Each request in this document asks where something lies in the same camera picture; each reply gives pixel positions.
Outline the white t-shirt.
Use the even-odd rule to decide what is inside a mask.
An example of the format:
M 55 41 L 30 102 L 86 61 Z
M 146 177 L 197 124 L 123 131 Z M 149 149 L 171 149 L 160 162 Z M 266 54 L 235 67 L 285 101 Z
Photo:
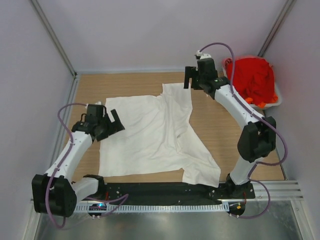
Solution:
M 118 177 L 183 170 L 182 181 L 217 187 L 221 169 L 190 125 L 192 96 L 182 83 L 158 96 L 111 97 L 124 130 L 100 143 L 99 175 Z

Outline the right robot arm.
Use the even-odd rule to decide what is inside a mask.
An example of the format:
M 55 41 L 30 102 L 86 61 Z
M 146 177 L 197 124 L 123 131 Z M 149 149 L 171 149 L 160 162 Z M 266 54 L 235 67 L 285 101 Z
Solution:
M 263 117 L 241 99 L 227 77 L 219 77 L 215 62 L 209 54 L 198 56 L 196 66 L 184 71 L 184 89 L 202 90 L 222 105 L 241 129 L 237 143 L 239 158 L 227 175 L 224 191 L 231 198 L 241 198 L 249 189 L 250 176 L 276 147 L 273 117 Z

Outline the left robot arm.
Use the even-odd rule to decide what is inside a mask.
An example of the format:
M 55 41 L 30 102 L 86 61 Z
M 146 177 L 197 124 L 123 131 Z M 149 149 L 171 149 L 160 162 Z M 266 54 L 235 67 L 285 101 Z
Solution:
M 125 130 L 115 109 L 107 112 L 102 104 L 88 104 L 86 112 L 71 129 L 69 140 L 52 166 L 44 174 L 36 174 L 32 181 L 33 206 L 37 213 L 70 217 L 78 202 L 106 195 L 102 176 L 87 174 L 73 183 L 74 172 L 86 151 L 100 142 Z

